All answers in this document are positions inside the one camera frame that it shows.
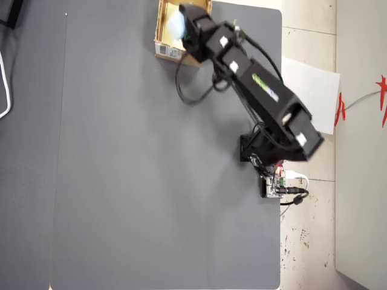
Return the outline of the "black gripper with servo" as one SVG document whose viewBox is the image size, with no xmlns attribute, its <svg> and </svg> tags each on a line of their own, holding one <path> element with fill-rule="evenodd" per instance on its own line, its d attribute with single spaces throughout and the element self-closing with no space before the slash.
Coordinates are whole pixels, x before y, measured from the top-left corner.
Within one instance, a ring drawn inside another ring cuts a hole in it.
<svg viewBox="0 0 387 290">
<path fill-rule="evenodd" d="M 183 37 L 183 46 L 186 52 L 198 63 L 211 59 L 217 50 L 214 35 L 219 25 L 208 14 L 207 10 L 194 4 L 180 4 L 179 11 L 185 18 L 192 19 L 193 33 Z"/>
</svg>

